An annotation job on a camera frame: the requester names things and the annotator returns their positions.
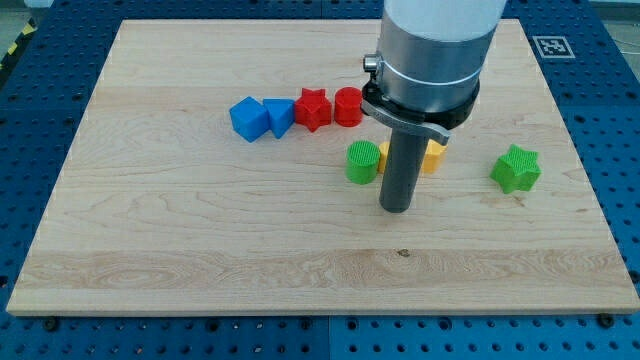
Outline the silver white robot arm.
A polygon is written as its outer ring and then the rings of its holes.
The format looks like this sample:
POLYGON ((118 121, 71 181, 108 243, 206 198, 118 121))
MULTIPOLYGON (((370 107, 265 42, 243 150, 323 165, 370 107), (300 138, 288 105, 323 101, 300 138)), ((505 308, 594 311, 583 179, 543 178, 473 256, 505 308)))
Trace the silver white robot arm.
POLYGON ((429 142, 448 143, 470 116, 479 76, 506 0, 386 0, 364 114, 391 128, 379 202, 410 207, 429 142))

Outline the black tool mount with lever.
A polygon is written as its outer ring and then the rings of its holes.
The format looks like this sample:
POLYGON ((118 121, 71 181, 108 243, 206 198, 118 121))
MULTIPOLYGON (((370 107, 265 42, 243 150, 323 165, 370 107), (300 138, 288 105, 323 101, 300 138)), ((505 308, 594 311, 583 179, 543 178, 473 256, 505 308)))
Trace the black tool mount with lever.
POLYGON ((451 137, 451 130, 463 124, 470 116, 479 92, 480 83, 477 83, 470 97, 459 106, 446 111, 425 112, 394 103, 373 80, 369 80, 362 88, 361 110, 393 130, 433 139, 446 145, 451 137))

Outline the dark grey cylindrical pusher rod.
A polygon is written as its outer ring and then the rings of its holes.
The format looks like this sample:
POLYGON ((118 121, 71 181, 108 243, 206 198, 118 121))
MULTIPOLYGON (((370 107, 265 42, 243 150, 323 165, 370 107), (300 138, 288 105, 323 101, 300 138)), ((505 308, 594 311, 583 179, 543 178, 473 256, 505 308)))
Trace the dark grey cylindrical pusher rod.
POLYGON ((410 207, 427 144, 426 137, 392 131, 379 196, 386 211, 401 213, 410 207))

